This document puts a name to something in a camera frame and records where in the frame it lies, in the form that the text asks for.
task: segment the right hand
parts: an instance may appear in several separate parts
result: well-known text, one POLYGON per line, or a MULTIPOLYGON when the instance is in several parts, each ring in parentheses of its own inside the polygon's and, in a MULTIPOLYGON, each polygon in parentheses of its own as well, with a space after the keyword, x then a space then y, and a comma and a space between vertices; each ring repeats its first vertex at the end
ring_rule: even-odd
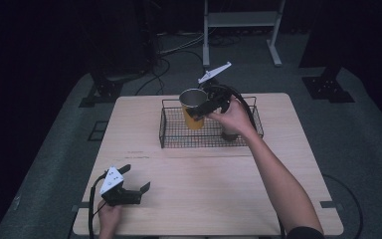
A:
POLYGON ((218 121, 227 131, 240 135, 254 130, 242 103, 233 96, 230 101, 229 108, 224 114, 210 113, 206 117, 218 121))

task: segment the black wire basket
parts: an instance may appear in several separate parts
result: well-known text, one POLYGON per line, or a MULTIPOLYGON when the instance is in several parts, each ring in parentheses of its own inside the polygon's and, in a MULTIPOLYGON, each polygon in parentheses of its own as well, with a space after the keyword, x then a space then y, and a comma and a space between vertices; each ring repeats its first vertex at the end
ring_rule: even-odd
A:
MULTIPOLYGON (((253 113, 257 132, 260 137, 264 136, 259 112, 256 107, 255 97, 245 98, 253 113)), ((181 107, 167 107, 166 105, 179 105, 179 100, 162 100, 162 112, 160 118, 159 139, 162 148, 178 147, 226 147, 246 146, 244 140, 238 135, 235 140, 227 141, 221 137, 222 126, 215 120, 205 119, 204 126, 200 129, 189 129, 185 124, 181 107)))

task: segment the dark background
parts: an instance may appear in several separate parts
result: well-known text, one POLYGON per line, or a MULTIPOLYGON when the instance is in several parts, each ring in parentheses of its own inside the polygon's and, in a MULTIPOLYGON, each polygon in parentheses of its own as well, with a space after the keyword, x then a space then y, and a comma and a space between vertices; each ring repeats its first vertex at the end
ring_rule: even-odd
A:
MULTIPOLYGON (((0 0, 0 221, 77 80, 95 67, 115 66, 126 73, 151 67, 148 52, 131 48, 131 39, 124 39, 143 40, 141 32, 122 34, 125 28, 142 27, 142 12, 128 9, 130 1, 116 2, 119 12, 127 10, 119 16, 133 14, 136 19, 131 15, 110 22, 104 17, 113 13, 102 16, 92 0, 0 0), (116 21, 129 24, 117 28, 116 21), (125 44, 115 44, 119 39, 125 44), (136 63, 126 66, 122 53, 137 56, 136 63)), ((159 0, 150 5, 154 32, 202 30, 203 1, 159 0)), ((211 11, 276 7, 274 0, 210 1, 211 11)), ((329 59, 339 59, 382 110, 382 1, 287 0, 281 32, 308 30, 301 66, 323 67, 329 59)))

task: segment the gray carpet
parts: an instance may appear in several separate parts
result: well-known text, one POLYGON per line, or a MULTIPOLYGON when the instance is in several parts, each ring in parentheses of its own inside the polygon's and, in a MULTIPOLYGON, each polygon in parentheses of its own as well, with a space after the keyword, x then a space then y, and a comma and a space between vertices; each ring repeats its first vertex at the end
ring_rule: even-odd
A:
MULTIPOLYGON (((307 35, 279 35, 277 47, 283 66, 275 68, 266 46, 267 36, 242 37, 235 45, 211 48, 211 68, 231 62, 219 75, 223 84, 241 93, 287 93, 299 116, 312 151, 325 177, 330 194, 338 204, 344 233, 336 238, 382 238, 382 114, 366 94, 360 80, 346 70, 338 75, 342 88, 355 103, 331 104, 313 100, 301 77, 318 76, 323 69, 299 69, 307 35)), ((183 37, 163 37, 163 49, 189 41, 183 37)), ((188 48, 201 56, 201 47, 188 48)), ((200 60, 182 52, 164 57, 170 68, 160 77, 164 85, 152 81, 140 95, 177 95, 197 86, 202 77, 200 60)), ((156 74, 166 70, 159 61, 156 74)), ((132 96, 153 75, 131 81, 121 94, 132 96)), ((73 206, 82 201, 95 163, 99 141, 89 141, 98 120, 109 120, 113 104, 79 108, 93 85, 89 74, 79 79, 67 98, 43 143, 16 201, 0 225, 0 238, 80 238, 71 233, 76 213, 73 206)))

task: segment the person's arm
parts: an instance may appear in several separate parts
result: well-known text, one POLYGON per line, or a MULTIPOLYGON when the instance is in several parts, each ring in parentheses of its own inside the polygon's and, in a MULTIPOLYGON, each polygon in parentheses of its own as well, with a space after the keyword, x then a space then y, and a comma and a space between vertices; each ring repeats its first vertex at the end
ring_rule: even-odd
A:
POLYGON ((217 120, 228 130, 238 133, 246 142, 272 206, 287 233, 300 226, 311 227, 323 233, 305 190, 260 138, 239 101, 231 98, 231 105, 224 114, 211 113, 207 118, 217 120))
POLYGON ((109 206, 102 200, 98 204, 98 208, 100 208, 100 211, 98 212, 98 219, 100 222, 98 239, 111 239, 119 224, 122 207, 121 205, 109 206))

